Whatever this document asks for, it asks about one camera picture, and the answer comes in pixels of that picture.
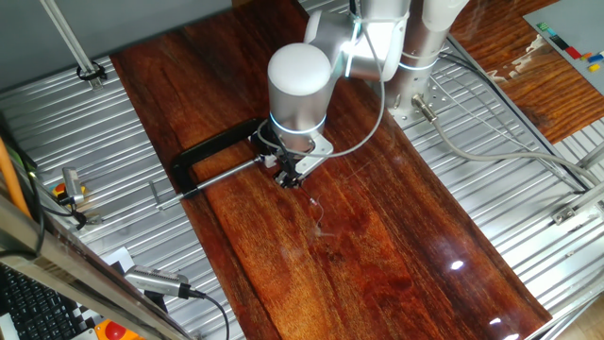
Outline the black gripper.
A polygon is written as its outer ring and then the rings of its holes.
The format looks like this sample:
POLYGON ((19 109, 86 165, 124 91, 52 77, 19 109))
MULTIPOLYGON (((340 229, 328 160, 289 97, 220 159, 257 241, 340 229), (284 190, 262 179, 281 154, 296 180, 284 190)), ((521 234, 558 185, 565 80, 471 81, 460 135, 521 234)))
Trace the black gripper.
POLYGON ((282 188, 299 188, 305 179, 305 175, 296 171, 294 155, 290 153, 280 140, 277 141, 274 155, 284 172, 275 175, 276 183, 282 188))

